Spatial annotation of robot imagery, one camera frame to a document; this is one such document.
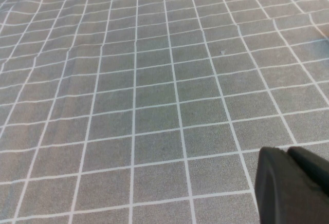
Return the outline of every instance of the black plastic part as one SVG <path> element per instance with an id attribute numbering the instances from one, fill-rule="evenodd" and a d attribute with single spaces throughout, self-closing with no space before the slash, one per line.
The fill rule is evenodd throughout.
<path id="1" fill-rule="evenodd" d="M 260 150 L 255 194 L 261 224 L 329 223 L 329 198 L 323 191 L 328 164 L 305 151 Z"/>

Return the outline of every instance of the grid mat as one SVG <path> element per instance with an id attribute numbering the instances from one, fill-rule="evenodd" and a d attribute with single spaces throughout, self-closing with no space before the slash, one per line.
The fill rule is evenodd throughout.
<path id="1" fill-rule="evenodd" d="M 258 223 L 261 147 L 329 159 L 329 0 L 0 4 L 0 223 Z"/>

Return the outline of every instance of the fabric surface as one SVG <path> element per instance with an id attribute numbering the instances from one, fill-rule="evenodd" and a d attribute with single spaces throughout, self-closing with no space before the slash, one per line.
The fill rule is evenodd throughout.
<path id="1" fill-rule="evenodd" d="M 329 159 L 329 0 L 0 2 L 0 223 L 258 223 L 262 146 Z"/>

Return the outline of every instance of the gray mat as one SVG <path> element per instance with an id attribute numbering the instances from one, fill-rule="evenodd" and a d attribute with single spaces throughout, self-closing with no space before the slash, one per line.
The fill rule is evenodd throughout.
<path id="1" fill-rule="evenodd" d="M 0 2 L 0 223 L 257 223 L 262 146 L 329 158 L 329 0 Z"/>

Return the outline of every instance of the black object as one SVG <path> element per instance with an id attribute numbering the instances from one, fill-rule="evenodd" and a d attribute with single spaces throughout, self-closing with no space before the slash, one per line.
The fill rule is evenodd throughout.
<path id="1" fill-rule="evenodd" d="M 329 224 L 329 162 L 301 147 L 264 147 L 255 194 L 261 224 Z"/>

